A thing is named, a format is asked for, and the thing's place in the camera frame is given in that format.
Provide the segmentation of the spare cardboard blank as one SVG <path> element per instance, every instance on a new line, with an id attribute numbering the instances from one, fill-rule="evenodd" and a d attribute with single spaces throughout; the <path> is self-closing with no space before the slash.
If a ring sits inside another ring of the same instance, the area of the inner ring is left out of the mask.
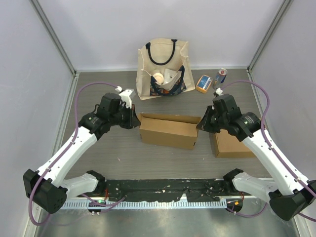
<path id="1" fill-rule="evenodd" d="M 139 120 L 143 143 L 192 150 L 201 117 L 140 113 Z"/>

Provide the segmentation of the brown cardboard box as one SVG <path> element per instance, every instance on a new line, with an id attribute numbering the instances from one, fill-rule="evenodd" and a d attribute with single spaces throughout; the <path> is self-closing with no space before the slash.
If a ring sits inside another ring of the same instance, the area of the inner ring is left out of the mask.
<path id="1" fill-rule="evenodd" d="M 255 155 L 236 137 L 226 130 L 209 133 L 210 143 L 216 158 L 254 158 Z"/>

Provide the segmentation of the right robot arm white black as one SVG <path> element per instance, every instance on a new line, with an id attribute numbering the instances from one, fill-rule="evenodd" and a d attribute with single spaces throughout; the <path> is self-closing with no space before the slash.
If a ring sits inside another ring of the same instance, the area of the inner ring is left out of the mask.
<path id="1" fill-rule="evenodd" d="M 285 221 L 314 202 L 316 182 L 292 165 L 254 113 L 241 113 L 232 95 L 216 95 L 197 129 L 213 134 L 226 130 L 250 149 L 273 178 L 271 182 L 261 180 L 236 168 L 224 175 L 225 193 L 239 191 L 255 196 Z"/>

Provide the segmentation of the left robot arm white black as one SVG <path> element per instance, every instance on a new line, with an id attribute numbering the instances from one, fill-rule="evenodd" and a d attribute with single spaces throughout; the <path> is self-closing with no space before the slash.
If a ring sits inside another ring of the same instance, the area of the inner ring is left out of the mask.
<path id="1" fill-rule="evenodd" d="M 133 89 L 119 94 L 106 93 L 95 110 L 82 117 L 78 129 L 62 148 L 36 171 L 28 169 L 23 175 L 26 195 L 50 214 L 56 213 L 66 200 L 81 194 L 100 197 L 106 190 L 106 179 L 90 170 L 82 176 L 65 179 L 78 159 L 112 126 L 132 129 L 140 126 L 132 98 Z"/>

